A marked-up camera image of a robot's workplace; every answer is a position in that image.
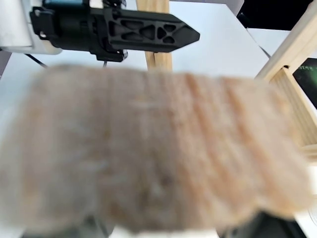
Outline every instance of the metal screw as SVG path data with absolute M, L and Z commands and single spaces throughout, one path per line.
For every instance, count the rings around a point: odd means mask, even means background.
M 36 10 L 34 11 L 34 13 L 35 13 L 36 16 L 40 16 L 40 15 L 41 15 L 41 11 L 38 10 L 38 9 L 36 9 Z

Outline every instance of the black wire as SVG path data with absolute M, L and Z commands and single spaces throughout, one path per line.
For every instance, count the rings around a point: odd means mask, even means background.
M 38 63 L 40 66 L 46 68 L 47 65 L 42 63 L 41 61 L 39 61 L 37 58 L 35 58 L 33 55 L 30 54 L 25 54 L 27 57 L 29 57 L 31 60 L 35 61 L 36 63 Z

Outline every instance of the black object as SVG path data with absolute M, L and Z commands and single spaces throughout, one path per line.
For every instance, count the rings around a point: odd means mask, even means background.
M 313 0 L 245 0 L 237 17 L 246 28 L 292 30 Z
M 171 14 L 125 10 L 125 0 L 43 0 L 30 12 L 33 30 L 64 50 L 89 51 L 97 60 L 121 62 L 126 50 L 171 52 L 200 34 Z
M 34 62 L 38 63 L 40 66 L 42 66 L 43 68 L 46 68 L 47 65 L 42 63 L 40 60 L 38 60 L 37 58 L 35 58 L 33 55 L 30 54 L 25 54 L 27 57 L 29 57 L 31 60 L 33 60 Z
M 293 73 L 293 76 L 314 107 L 317 108 L 317 59 L 305 60 Z
M 296 221 L 260 213 L 245 225 L 220 234 L 220 238 L 306 238 Z

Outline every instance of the wooden post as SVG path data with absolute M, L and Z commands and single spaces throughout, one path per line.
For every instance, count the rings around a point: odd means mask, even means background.
M 169 13 L 169 0 L 136 0 L 140 11 Z M 145 52 L 148 69 L 161 67 L 172 71 L 171 53 Z
M 293 110 L 293 121 L 301 136 L 300 146 L 317 165 L 317 118 L 303 90 L 292 75 L 317 48 L 317 1 L 313 1 L 285 41 L 256 76 L 284 93 Z

